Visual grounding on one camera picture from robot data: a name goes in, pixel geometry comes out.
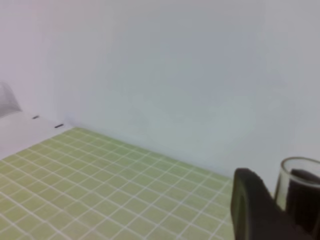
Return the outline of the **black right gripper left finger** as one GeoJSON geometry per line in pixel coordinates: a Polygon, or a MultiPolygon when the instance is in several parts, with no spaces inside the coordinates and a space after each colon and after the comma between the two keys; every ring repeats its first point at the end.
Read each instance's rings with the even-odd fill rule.
{"type": "Polygon", "coordinates": [[[311,240],[275,203],[263,180],[248,168],[234,172],[230,214],[236,240],[311,240]]]}

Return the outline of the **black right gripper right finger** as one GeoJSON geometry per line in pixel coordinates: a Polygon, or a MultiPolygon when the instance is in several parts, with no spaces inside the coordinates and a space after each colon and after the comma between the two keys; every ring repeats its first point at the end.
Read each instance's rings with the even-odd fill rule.
{"type": "Polygon", "coordinates": [[[290,180],[285,211],[296,225],[310,235],[320,234],[320,177],[302,169],[293,169],[298,178],[290,180]]]}

